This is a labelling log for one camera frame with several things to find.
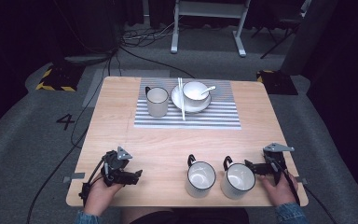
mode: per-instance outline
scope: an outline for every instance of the striped placemat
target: striped placemat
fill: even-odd
[[[194,81],[184,78],[183,82]],[[177,86],[177,78],[143,77],[141,80],[139,97],[136,107],[134,125],[138,128],[185,128],[185,129],[230,129],[240,130],[238,117],[232,95],[231,85],[227,80],[197,79],[206,86],[216,86],[210,91],[212,101],[210,105],[199,113],[186,113],[186,120],[182,120],[182,110],[176,107],[171,99],[171,91]],[[145,87],[161,87],[170,94],[168,113],[162,118],[153,118],[147,112]]]

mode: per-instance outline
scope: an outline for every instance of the gray carpet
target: gray carpet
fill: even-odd
[[[258,70],[277,70],[293,38],[285,41],[264,60],[259,57],[273,45],[267,32],[250,38],[254,31],[244,30],[242,41],[246,58],[239,57],[231,31],[234,27],[213,30],[186,30],[179,37],[179,51],[170,54],[171,37],[167,36],[144,48],[127,48],[132,53],[183,69],[196,78],[255,81]],[[112,60],[111,69],[169,70],[171,77],[187,77],[183,72],[147,62],[120,50],[120,65]],[[37,91],[35,89],[48,64],[30,74],[29,93],[0,120],[0,223],[24,223],[28,209],[39,188],[71,149],[72,142],[86,130],[92,107],[83,107],[96,71],[104,63],[86,68],[77,92]],[[338,223],[358,223],[358,188],[323,121],[306,96],[309,82],[292,77],[299,95],[270,95],[301,177],[325,204]],[[56,120],[71,114],[76,125]],[[62,183],[76,167],[81,149],[75,149],[41,191],[32,213],[31,223],[73,223],[81,208],[70,207],[65,198],[68,184]],[[304,211],[311,223],[331,223],[319,204],[309,195]],[[275,223],[273,208],[247,208],[251,223]],[[119,208],[109,208],[105,223],[119,223]]]

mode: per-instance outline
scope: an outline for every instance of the metal stand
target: metal stand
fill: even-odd
[[[240,19],[237,31],[233,31],[234,40],[241,57],[246,56],[245,49],[241,41],[242,26],[245,22],[246,15],[251,0],[246,1],[244,5],[238,4],[220,4],[220,3],[204,3],[204,2],[187,2],[176,0],[174,27],[172,35],[171,53],[177,53],[179,40],[179,15],[187,16],[204,16],[219,18]]]
[[[287,39],[290,35],[294,34],[298,29],[298,26],[293,29],[292,31],[290,31],[289,34],[286,34],[284,35],[284,38],[282,38],[281,40],[279,40],[278,42],[275,43],[275,45],[270,48],[265,54],[263,54],[263,56],[260,57],[260,59],[264,59],[270,52],[272,52],[274,49],[276,49],[285,39]]]

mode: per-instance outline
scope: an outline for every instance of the mug handle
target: mug handle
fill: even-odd
[[[151,90],[150,87],[145,87],[145,93],[146,93],[146,95],[147,95],[147,93],[148,93],[150,90]]]
[[[194,155],[193,154],[188,155],[188,159],[187,159],[188,167],[190,167],[194,163],[194,161],[196,161],[196,158],[194,157]]]
[[[231,157],[226,156],[225,160],[223,161],[223,166],[225,167],[225,171],[228,170],[227,162],[228,162],[229,164],[232,163]]]

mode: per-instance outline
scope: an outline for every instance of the white mug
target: white mug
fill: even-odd
[[[192,154],[188,156],[187,164],[187,193],[195,198],[205,197],[216,180],[213,167],[205,161],[196,161]]]
[[[165,116],[168,112],[168,92],[160,87],[146,87],[145,92],[147,99],[147,111],[149,114],[155,118]]]
[[[225,176],[220,188],[228,198],[238,200],[255,186],[255,174],[245,164],[233,163],[232,159],[226,156],[223,166]]]

